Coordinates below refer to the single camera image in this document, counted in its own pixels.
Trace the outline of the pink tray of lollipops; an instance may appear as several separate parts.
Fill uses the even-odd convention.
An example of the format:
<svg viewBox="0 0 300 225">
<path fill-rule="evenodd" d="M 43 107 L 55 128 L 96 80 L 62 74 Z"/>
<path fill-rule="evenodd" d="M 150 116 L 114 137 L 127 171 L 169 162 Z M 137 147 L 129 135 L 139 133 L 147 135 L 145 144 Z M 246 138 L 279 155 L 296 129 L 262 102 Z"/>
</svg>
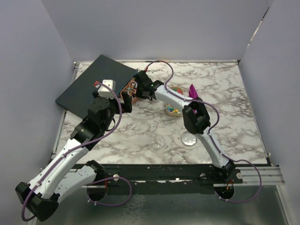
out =
<svg viewBox="0 0 300 225">
<path fill-rule="evenodd" d="M 136 96 L 138 83 L 132 78 L 127 85 L 122 89 L 120 96 L 123 98 L 123 93 L 126 93 L 132 98 L 132 104 L 134 104 L 139 98 Z"/>
</svg>

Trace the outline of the beige tray of star candies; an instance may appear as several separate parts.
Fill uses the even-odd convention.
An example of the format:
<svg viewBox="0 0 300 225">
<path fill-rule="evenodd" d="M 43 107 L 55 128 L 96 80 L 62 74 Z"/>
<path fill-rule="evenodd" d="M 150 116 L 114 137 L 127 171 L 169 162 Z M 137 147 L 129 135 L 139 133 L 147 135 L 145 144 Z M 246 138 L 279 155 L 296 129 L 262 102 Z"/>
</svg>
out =
<svg viewBox="0 0 300 225">
<path fill-rule="evenodd" d="M 179 86 L 173 86 L 170 88 L 179 94 L 183 95 L 183 93 L 184 93 L 183 89 Z M 172 105 L 170 105 L 168 103 L 166 103 L 165 110 L 166 110 L 167 115 L 169 115 L 171 117 L 180 117 L 181 116 L 181 112 L 177 108 L 174 108 Z"/>
</svg>

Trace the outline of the purple plastic scoop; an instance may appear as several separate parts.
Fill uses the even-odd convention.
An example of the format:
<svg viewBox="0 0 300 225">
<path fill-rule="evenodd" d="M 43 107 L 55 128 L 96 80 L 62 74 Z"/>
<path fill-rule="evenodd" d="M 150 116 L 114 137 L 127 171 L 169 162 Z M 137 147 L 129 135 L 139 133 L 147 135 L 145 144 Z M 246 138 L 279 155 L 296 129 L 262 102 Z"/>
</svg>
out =
<svg viewBox="0 0 300 225">
<path fill-rule="evenodd" d="M 196 91 L 193 84 L 191 84 L 190 87 L 189 87 L 189 97 L 192 98 L 192 99 L 197 99 L 198 98 L 197 91 Z M 197 113 L 197 108 L 193 109 L 193 112 L 194 112 L 194 114 L 196 114 Z"/>
</svg>

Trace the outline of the silver round jar lid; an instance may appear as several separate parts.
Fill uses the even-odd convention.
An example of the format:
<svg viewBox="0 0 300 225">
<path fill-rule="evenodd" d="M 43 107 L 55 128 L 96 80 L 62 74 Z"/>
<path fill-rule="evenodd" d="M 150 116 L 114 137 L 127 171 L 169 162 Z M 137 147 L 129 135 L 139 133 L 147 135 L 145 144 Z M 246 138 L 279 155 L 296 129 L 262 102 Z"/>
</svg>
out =
<svg viewBox="0 0 300 225">
<path fill-rule="evenodd" d="M 197 142 L 197 137 L 188 131 L 185 131 L 180 137 L 182 143 L 186 146 L 193 146 Z"/>
</svg>

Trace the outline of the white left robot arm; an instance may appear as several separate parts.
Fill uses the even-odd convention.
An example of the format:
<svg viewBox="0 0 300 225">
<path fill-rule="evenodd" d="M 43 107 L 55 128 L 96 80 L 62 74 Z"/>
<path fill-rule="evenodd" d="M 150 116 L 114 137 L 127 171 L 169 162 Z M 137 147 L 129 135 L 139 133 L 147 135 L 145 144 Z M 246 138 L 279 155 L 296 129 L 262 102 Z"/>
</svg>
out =
<svg viewBox="0 0 300 225">
<path fill-rule="evenodd" d="M 61 152 L 28 183 L 20 182 L 15 191 L 22 203 L 21 218 L 28 222 L 37 218 L 45 221 L 57 210 L 59 204 L 71 193 L 84 185 L 107 186 L 114 177 L 95 160 L 88 161 L 74 174 L 66 177 L 79 159 L 83 158 L 100 140 L 109 136 L 120 124 L 109 128 L 114 116 L 132 112 L 132 98 L 123 93 L 123 103 L 115 93 L 112 97 L 94 94 L 87 116 L 72 132 Z"/>
</svg>

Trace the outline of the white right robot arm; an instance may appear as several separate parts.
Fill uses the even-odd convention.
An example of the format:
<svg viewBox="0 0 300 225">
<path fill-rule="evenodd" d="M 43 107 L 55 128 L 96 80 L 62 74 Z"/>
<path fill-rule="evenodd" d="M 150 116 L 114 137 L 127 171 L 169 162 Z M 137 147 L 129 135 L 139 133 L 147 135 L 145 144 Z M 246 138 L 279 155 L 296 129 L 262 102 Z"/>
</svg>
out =
<svg viewBox="0 0 300 225">
<path fill-rule="evenodd" d="M 220 143 L 211 132 L 210 116 L 205 107 L 207 103 L 201 98 L 192 99 L 179 94 L 159 80 L 153 82 L 145 71 L 139 71 L 134 75 L 134 79 L 137 83 L 138 98 L 163 101 L 182 113 L 186 130 L 196 135 L 208 152 L 216 170 L 216 180 L 220 183 L 228 182 L 233 176 L 235 165 L 225 155 Z"/>
</svg>

